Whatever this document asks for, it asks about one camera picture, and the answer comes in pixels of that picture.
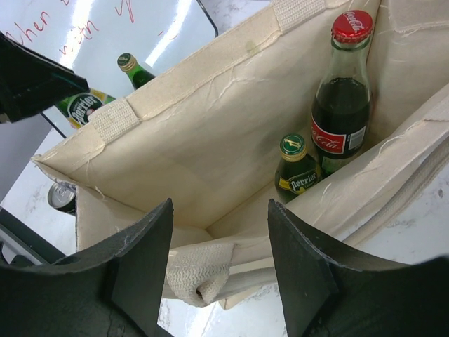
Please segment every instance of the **red bottle cap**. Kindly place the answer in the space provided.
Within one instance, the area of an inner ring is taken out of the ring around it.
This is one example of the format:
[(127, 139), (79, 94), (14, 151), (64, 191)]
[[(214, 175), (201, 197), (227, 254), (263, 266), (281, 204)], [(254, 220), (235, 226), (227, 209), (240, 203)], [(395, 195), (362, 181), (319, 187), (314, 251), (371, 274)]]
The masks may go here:
[(335, 19), (332, 37), (342, 44), (357, 44), (373, 30), (373, 18), (365, 11), (347, 11)]

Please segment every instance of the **green glass bottle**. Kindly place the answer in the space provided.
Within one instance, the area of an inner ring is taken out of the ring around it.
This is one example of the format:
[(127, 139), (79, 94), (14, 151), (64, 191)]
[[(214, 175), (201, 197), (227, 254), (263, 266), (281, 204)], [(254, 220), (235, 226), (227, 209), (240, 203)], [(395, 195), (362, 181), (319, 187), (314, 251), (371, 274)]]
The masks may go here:
[(284, 136), (279, 149), (282, 159), (274, 184), (281, 201), (286, 204), (321, 181), (321, 167), (307, 154), (304, 138), (296, 133)]
[(79, 93), (67, 97), (56, 103), (55, 106), (74, 128), (81, 128), (89, 122), (89, 115), (113, 100), (115, 98), (101, 91), (91, 89), (88, 93)]
[(142, 68), (130, 53), (121, 54), (117, 59), (117, 64), (128, 75), (134, 89), (139, 89), (155, 77), (151, 72)]

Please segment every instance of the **coca-cola bottle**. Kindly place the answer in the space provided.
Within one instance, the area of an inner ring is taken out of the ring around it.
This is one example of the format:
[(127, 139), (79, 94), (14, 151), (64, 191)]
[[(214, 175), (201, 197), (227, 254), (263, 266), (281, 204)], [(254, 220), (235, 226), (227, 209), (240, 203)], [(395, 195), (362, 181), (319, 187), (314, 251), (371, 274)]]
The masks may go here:
[(348, 11), (332, 26), (332, 59), (312, 107), (311, 133), (324, 173), (355, 159), (365, 140), (371, 113), (366, 49), (373, 19)]

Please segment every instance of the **canvas tote bag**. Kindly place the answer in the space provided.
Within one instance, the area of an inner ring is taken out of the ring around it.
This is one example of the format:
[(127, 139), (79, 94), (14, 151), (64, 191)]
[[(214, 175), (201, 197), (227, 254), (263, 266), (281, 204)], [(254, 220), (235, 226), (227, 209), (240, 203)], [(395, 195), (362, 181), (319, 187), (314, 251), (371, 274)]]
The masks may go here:
[(34, 158), (50, 177), (78, 186), (77, 249), (170, 197), (175, 227), (164, 297), (196, 306), (224, 299), (228, 308), (253, 287), (275, 282), (267, 203), (276, 198), (277, 146), (292, 131), (309, 137), (330, 27), (351, 8), (377, 21), (368, 56), (375, 92), (370, 142), (287, 207), (354, 245), (375, 235), (413, 199), (412, 187), (425, 185), (445, 162), (446, 0), (274, 0), (97, 110), (88, 125)]

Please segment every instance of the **gold bottle cap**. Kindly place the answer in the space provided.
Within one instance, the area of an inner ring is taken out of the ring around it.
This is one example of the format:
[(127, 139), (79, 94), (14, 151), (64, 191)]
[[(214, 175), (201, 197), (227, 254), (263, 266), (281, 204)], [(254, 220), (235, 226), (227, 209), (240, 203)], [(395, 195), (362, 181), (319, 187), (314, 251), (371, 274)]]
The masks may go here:
[(123, 53), (117, 58), (117, 64), (123, 72), (129, 72), (137, 65), (137, 60), (130, 53)]
[(294, 163), (301, 160), (307, 154), (307, 147), (304, 138), (296, 133), (289, 133), (282, 137), (279, 143), (282, 159)]

